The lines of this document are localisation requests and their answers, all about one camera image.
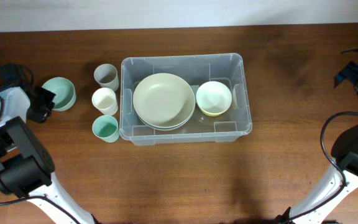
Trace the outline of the green bowl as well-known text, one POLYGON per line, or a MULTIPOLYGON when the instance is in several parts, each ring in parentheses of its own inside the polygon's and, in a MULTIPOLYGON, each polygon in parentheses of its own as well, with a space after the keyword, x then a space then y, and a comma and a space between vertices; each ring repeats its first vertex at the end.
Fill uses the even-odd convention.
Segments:
POLYGON ((75 104, 75 86, 67 78, 51 78, 42 85, 42 88, 55 94, 52 100, 55 103, 53 107, 53 110, 55 111, 69 110, 75 104))

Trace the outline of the cream cup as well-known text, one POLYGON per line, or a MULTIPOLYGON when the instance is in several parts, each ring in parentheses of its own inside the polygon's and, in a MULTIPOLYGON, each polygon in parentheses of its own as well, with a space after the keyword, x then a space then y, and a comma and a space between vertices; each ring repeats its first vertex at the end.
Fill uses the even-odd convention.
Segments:
POLYGON ((115 92, 110 88, 96 90, 91 98, 93 106, 102 114, 114 115, 118 111, 118 104, 115 92))

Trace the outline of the beige bowl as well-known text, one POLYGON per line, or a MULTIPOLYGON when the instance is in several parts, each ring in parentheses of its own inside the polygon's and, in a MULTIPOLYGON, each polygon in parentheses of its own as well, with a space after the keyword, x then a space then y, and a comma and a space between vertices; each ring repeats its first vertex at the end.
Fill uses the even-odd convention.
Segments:
POLYGON ((195 107, 191 86, 171 73, 156 73, 144 78, 133 94, 135 112, 139 108, 190 108, 195 107))
POLYGON ((195 107, 179 110, 176 108, 139 108, 136 113, 145 125, 160 131, 170 131, 183 126, 194 111, 195 107))

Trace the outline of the white bowl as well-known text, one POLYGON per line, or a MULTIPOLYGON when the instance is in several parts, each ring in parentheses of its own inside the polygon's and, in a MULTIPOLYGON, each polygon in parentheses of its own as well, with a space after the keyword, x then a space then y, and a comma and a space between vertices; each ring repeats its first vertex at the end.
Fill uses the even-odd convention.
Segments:
POLYGON ((221 82, 210 81, 202 84, 196 94, 199 108, 210 113, 221 113, 229 109, 232 103, 230 89, 221 82))

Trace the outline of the yellow bowl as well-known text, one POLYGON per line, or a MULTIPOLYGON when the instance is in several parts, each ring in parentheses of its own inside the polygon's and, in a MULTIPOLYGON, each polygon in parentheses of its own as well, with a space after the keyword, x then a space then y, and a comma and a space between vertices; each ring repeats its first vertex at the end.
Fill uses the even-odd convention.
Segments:
POLYGON ((227 111, 228 111, 228 110, 226 110, 226 111, 223 111, 223 112, 221 112, 221 113, 220 113, 220 112, 219 112, 219 113, 210 113, 210 112, 208 112, 208 111, 203 110, 202 108, 200 108, 200 110, 201 110, 201 112, 202 112, 203 114, 205 114, 205 115, 207 115, 207 116, 210 116, 210 117, 221 116, 221 115, 227 113, 227 111))

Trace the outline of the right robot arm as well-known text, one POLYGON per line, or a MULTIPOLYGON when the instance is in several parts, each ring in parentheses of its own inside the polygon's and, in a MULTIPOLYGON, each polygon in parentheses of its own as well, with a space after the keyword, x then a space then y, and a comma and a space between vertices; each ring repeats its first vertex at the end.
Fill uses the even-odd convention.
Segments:
MULTIPOLYGON (((349 62, 335 77, 334 84, 349 80, 358 95, 358 64, 349 62)), ((329 117, 323 124, 320 138, 324 139, 328 124, 340 116, 356 116, 358 112, 344 111, 329 117)), ((298 205, 288 208, 275 223, 324 223, 325 218, 352 191, 358 188, 358 124, 341 133, 331 151, 320 143, 330 165, 323 178, 298 205)))

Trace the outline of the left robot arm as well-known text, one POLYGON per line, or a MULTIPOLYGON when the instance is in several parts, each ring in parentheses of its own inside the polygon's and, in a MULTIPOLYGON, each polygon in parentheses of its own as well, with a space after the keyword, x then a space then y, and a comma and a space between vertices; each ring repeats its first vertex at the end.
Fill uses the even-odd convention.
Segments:
POLYGON ((51 155, 26 125, 70 109, 74 85, 57 77, 36 86, 32 71, 14 63, 0 66, 0 76, 0 191, 14 194, 13 203, 34 204, 55 223, 97 223, 59 183, 51 155))

